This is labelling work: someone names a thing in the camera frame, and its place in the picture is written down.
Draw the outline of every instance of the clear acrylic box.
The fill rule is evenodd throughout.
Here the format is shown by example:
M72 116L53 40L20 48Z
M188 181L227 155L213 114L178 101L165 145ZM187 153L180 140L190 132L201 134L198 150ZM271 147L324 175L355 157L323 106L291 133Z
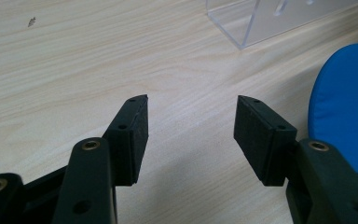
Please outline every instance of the clear acrylic box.
M207 0L208 17L244 49L358 4L358 0Z

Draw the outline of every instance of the light wood tabletop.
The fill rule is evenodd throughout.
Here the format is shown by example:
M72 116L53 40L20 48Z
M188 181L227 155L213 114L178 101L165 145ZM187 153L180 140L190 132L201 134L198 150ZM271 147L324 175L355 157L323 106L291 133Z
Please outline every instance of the light wood tabletop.
M119 223L291 223L233 139L238 95L307 137L310 92L336 50L358 43L358 6L238 50L205 0L0 0L0 173L28 183L149 97L139 181L117 188Z

